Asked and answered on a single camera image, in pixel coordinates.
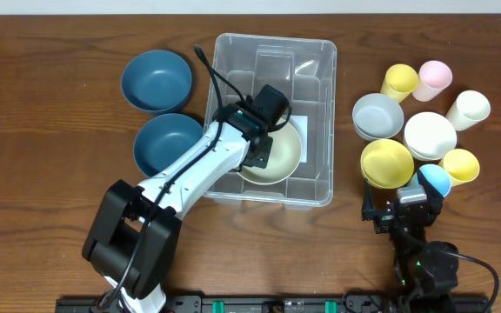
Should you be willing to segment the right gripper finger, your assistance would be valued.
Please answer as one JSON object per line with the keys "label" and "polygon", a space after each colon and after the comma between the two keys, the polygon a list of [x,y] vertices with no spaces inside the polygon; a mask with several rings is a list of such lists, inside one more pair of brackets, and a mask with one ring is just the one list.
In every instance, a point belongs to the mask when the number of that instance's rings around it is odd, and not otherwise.
{"label": "right gripper finger", "polygon": [[433,209],[442,209],[444,197],[439,193],[439,191],[429,182],[422,182],[424,191],[427,195],[427,200]]}
{"label": "right gripper finger", "polygon": [[370,182],[367,178],[364,179],[364,200],[361,208],[361,214],[363,221],[371,221],[377,216],[377,210],[372,202]]}

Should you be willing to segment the cream large bowl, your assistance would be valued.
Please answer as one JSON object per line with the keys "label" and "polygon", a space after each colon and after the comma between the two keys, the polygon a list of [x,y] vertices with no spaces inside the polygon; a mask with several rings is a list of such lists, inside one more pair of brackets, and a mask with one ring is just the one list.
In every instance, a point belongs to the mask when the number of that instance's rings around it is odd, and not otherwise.
{"label": "cream large bowl", "polygon": [[280,183],[297,169],[302,155],[302,143],[295,127],[287,123],[269,136],[273,139],[273,144],[266,167],[243,167],[238,173],[243,180],[258,185]]}

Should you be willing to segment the dark blue bowl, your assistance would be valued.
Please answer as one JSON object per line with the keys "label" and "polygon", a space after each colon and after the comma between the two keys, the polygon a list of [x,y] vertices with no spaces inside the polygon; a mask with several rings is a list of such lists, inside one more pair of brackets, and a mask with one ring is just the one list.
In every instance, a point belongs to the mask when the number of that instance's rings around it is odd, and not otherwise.
{"label": "dark blue bowl", "polygon": [[137,133],[133,156],[148,177],[155,176],[188,151],[203,135],[203,126],[178,113],[152,118]]}
{"label": "dark blue bowl", "polygon": [[179,112],[192,89],[189,64],[169,50],[151,50],[133,58],[125,67],[121,90],[138,110],[153,115]]}

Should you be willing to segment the pink cup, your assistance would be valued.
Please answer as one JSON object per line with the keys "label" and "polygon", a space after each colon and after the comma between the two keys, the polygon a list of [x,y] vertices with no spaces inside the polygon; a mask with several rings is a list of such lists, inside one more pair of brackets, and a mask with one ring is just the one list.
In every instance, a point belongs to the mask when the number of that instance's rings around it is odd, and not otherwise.
{"label": "pink cup", "polygon": [[450,86],[453,75],[451,68],[437,60],[424,63],[418,72],[418,85],[412,95],[420,102],[428,102]]}

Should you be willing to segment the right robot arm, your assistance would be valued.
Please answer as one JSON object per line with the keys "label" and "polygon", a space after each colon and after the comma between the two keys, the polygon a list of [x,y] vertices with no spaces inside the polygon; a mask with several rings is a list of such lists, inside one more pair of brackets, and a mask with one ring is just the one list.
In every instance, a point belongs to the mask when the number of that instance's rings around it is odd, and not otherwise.
{"label": "right robot arm", "polygon": [[458,286],[458,260],[451,253],[457,247],[451,243],[425,238],[425,229],[433,225],[443,208],[443,195],[430,183],[397,190],[397,199],[377,210],[372,200],[371,186],[364,181],[365,193],[361,214],[374,223],[378,234],[387,233],[393,242],[394,269],[404,286],[404,293],[393,300],[393,306],[412,312],[411,302],[419,308],[431,306],[429,301],[444,300]]}

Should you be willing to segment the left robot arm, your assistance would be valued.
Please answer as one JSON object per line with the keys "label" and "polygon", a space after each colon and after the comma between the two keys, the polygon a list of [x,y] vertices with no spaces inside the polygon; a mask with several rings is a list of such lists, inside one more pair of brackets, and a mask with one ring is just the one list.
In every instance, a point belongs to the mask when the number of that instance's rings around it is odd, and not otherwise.
{"label": "left robot arm", "polygon": [[136,186],[119,180],[106,190],[82,249],[83,258],[115,284],[97,301],[97,312],[114,304],[123,312],[162,309],[160,283],[184,215],[230,170],[266,167],[270,134],[290,113],[286,96],[266,84],[256,97],[219,107],[207,132],[165,170]]}

